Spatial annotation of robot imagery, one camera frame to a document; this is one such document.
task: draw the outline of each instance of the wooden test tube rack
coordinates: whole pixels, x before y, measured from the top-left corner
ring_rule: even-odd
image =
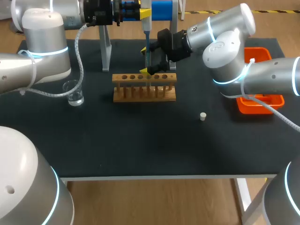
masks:
[[[151,78],[144,74],[113,74],[112,82],[116,84],[114,102],[176,101],[175,73],[154,74]]]

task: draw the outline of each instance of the small white cap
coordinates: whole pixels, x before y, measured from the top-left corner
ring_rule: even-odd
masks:
[[[205,118],[206,118],[206,113],[204,112],[200,113],[200,120],[205,121]]]

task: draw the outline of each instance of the orange container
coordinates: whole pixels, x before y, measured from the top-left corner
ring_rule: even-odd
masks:
[[[250,59],[252,58],[255,59],[255,62],[262,62],[272,59],[268,49],[266,48],[245,48],[245,62],[249,63]],[[270,105],[274,109],[281,108],[285,104],[285,100],[282,95],[255,95],[255,97]],[[273,114],[271,111],[252,100],[239,97],[236,99],[236,101],[238,103],[240,112],[243,114]]]

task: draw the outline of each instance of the black table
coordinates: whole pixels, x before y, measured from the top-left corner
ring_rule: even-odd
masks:
[[[36,85],[52,93],[79,77],[74,41],[68,40],[72,74]],[[284,57],[275,39],[253,38]],[[177,63],[176,102],[113,103],[113,73],[138,73],[142,40],[112,40],[109,72],[102,72],[97,40],[79,43],[85,102],[26,93],[0,97],[0,125],[29,137],[60,177],[226,176],[276,174],[299,152],[299,134],[275,116],[244,116],[224,98],[204,66],[201,52]],[[22,42],[20,49],[26,49]],[[284,96],[280,112],[300,124],[295,96]],[[207,113],[204,122],[200,113]]]

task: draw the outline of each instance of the blue roller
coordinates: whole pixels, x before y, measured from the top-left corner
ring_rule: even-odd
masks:
[[[173,2],[170,1],[153,1],[152,2],[152,21],[171,21],[172,20]],[[123,21],[135,21],[135,19],[123,18]]]

